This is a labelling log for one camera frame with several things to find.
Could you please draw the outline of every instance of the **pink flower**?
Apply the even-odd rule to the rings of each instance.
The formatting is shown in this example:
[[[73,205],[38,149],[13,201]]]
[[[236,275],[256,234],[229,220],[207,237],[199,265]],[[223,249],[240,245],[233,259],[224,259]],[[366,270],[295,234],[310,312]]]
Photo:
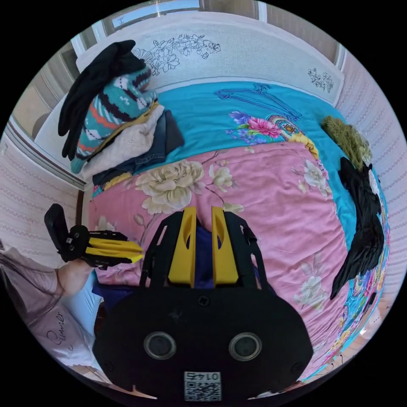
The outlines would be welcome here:
[[[249,129],[258,131],[259,133],[264,134],[265,136],[272,137],[274,139],[276,139],[281,133],[276,124],[264,119],[259,119],[257,117],[252,117],[251,119],[249,119],[248,125]]]

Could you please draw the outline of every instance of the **qr code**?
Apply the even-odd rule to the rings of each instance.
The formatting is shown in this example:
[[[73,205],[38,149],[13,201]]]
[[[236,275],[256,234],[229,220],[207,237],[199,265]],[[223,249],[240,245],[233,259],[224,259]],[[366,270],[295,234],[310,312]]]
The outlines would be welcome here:
[[[184,383],[186,401],[222,400],[220,374],[188,372]]]

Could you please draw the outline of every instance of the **blue fabric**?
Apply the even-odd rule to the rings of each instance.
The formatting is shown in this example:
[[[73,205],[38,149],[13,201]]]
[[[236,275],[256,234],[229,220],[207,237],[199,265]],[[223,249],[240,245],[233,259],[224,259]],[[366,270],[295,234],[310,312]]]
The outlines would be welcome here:
[[[201,225],[197,225],[196,228],[195,249],[195,288],[213,288],[212,233],[204,229]],[[259,271],[256,267],[254,267],[254,273],[259,280]],[[273,295],[276,295],[270,285],[268,288]],[[128,295],[134,293],[135,289],[128,285],[106,285],[95,281],[92,292],[103,297],[105,310],[109,313],[116,304]]]
[[[93,328],[95,326],[99,304],[102,301],[100,295],[92,292],[97,281],[96,273],[93,271],[86,281],[85,286],[77,294],[61,299],[62,304],[90,337],[94,337],[95,335]]]

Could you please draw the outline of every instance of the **wall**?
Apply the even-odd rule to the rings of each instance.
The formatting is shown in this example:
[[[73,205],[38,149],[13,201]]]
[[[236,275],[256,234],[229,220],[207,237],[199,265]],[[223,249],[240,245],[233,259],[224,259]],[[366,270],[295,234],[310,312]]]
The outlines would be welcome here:
[[[51,109],[41,99],[36,88],[30,84],[17,102],[13,115],[26,133],[32,136],[35,122],[43,114],[50,112]]]
[[[370,142],[375,167],[386,197],[390,254],[383,300],[392,304],[407,268],[407,143],[400,123],[378,84],[348,53],[345,83],[336,108]]]
[[[60,266],[44,214],[53,203],[59,203],[68,227],[72,227],[78,189],[33,163],[6,135],[1,138],[0,151],[0,239],[41,264]]]
[[[335,63],[338,41],[303,18],[275,6],[267,6],[267,22],[301,38]]]

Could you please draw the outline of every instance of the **black clothing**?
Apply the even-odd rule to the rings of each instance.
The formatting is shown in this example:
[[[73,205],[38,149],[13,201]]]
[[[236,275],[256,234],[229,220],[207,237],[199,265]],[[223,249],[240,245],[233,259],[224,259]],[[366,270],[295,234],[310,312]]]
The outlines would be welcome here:
[[[370,187],[371,168],[371,164],[369,167],[364,165],[360,172],[347,158],[340,159],[340,180],[356,206],[356,233],[345,262],[332,284],[331,300],[348,280],[354,279],[359,273],[363,276],[368,270],[375,268],[383,251],[385,238],[377,217],[382,210],[379,197]]]

